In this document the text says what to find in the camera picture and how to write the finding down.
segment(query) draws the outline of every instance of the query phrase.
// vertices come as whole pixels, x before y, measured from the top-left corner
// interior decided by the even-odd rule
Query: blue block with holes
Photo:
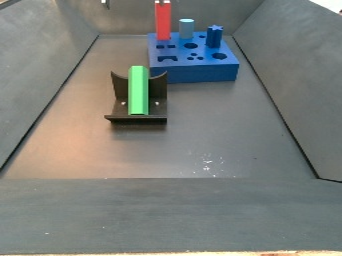
[[[155,33],[147,36],[152,77],[167,71],[170,84],[236,80],[239,61],[223,40],[219,48],[208,48],[206,32],[194,32],[191,39],[174,32],[166,41],[158,41]]]

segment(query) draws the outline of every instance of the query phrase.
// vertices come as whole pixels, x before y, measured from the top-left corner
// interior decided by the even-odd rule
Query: gray bin floor
[[[31,130],[7,179],[311,179],[311,169],[258,77],[241,61],[235,82],[168,85],[167,125],[112,125],[110,72],[148,66],[146,36],[102,36]]]

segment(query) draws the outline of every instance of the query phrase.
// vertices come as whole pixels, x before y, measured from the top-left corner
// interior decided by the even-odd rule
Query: white wall
[[[338,13],[342,10],[342,0],[310,0],[319,4],[333,12]]]

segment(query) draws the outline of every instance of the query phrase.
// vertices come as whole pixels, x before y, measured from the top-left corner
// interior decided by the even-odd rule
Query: hole
[[[195,48],[198,48],[198,45],[196,45],[195,43],[186,43],[186,44],[184,44],[184,47],[186,47],[187,49],[195,49]]]
[[[164,60],[172,60],[172,61],[178,61],[176,56],[158,56],[158,61],[162,62]]]
[[[224,53],[216,52],[212,54],[212,58],[218,59],[218,60],[224,60],[224,59],[227,59],[227,55]]]

